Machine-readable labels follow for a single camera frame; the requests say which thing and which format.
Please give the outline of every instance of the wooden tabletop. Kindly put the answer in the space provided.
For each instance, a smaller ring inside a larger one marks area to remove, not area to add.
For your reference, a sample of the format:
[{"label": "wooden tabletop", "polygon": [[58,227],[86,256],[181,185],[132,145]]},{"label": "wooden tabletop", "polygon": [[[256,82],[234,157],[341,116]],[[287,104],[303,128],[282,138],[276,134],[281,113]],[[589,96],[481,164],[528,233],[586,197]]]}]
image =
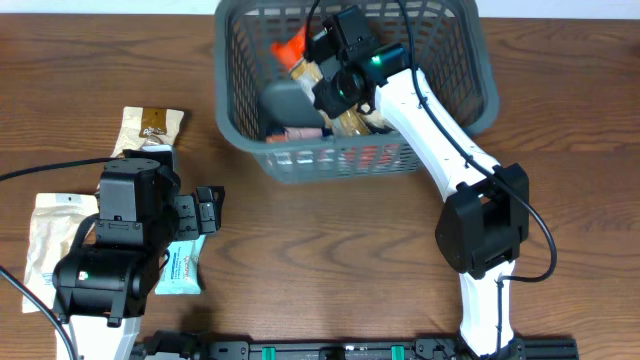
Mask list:
[{"label": "wooden tabletop", "polygon": [[[483,20],[501,113],[478,144],[519,162],[557,239],[555,275],[514,284],[527,336],[578,340],[582,359],[640,354],[640,23]],[[223,228],[200,257],[201,296],[151,296],[159,329],[254,340],[453,333],[457,274],[438,250],[425,171],[283,185],[215,125],[211,17],[0,16],[0,173],[111,153],[124,106],[188,110],[183,191],[224,185]],[[0,184],[0,263],[24,276],[36,193],[92,193],[101,166]],[[543,272],[534,224],[516,271]],[[53,358],[54,332],[0,281],[0,357]]]}]

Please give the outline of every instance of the green tape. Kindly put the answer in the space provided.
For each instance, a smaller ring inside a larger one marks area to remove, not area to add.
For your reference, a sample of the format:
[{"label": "green tape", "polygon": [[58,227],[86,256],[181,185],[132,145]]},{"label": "green tape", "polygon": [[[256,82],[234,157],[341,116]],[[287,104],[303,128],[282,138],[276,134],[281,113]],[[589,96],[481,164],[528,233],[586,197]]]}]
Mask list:
[{"label": "green tape", "polygon": [[404,360],[404,346],[396,345],[391,347],[391,360]]},{"label": "green tape", "polygon": [[262,360],[276,360],[276,348],[262,348]]}]

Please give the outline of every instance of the wood grain surface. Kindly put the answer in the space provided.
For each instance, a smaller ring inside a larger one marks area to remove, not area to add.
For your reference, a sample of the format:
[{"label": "wood grain surface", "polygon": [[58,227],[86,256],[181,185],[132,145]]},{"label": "wood grain surface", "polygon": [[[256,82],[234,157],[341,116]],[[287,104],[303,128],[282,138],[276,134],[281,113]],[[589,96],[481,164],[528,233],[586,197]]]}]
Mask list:
[{"label": "wood grain surface", "polygon": [[[584,360],[640,354],[640,22],[483,20],[501,94],[477,138],[519,162],[553,230],[556,274],[514,284],[511,320],[567,335]],[[457,274],[434,241],[441,210],[424,171],[283,185],[215,125],[212,17],[0,16],[0,173],[111,153],[124,106],[187,110],[183,190],[224,185],[223,228],[200,258],[201,296],[151,296],[158,329],[254,340],[453,333]],[[24,275],[38,192],[92,193],[99,165],[0,184],[0,263]],[[532,224],[517,273],[547,266]],[[53,329],[0,281],[0,355],[53,358]]]}]

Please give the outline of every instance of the white wall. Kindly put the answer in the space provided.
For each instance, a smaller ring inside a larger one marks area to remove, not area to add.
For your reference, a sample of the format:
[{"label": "white wall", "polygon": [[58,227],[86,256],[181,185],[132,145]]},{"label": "white wall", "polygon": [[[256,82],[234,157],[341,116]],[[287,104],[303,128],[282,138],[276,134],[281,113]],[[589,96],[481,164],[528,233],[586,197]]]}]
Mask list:
[{"label": "white wall", "polygon": [[[220,0],[0,0],[0,13],[197,14]],[[640,19],[640,0],[476,0],[483,17]]]}]

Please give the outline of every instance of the brown label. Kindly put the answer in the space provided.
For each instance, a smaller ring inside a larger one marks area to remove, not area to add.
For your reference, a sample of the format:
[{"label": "brown label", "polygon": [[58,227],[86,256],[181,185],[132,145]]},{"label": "brown label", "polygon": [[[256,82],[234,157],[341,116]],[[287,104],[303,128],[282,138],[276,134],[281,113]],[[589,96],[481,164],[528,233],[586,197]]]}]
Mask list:
[{"label": "brown label", "polygon": [[143,108],[140,137],[167,134],[167,109]]}]

